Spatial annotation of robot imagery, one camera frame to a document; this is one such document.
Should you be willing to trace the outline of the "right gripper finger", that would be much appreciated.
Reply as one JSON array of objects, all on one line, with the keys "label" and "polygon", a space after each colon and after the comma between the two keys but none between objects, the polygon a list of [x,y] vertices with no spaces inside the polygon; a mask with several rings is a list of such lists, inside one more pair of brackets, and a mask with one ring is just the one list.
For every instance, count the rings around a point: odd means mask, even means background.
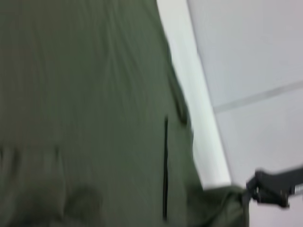
[{"label": "right gripper finger", "polygon": [[259,173],[256,171],[254,175],[246,182],[247,189],[257,189],[259,187]]},{"label": "right gripper finger", "polygon": [[250,202],[251,200],[260,202],[259,188],[245,189],[243,193],[243,202]]}]

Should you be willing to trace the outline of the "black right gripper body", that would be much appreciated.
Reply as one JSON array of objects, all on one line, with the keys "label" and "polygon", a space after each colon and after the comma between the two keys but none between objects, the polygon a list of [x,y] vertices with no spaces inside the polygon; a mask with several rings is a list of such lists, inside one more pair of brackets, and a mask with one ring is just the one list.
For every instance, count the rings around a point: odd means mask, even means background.
[{"label": "black right gripper body", "polygon": [[302,194],[302,167],[277,174],[258,171],[258,203],[289,208],[289,197]]}]

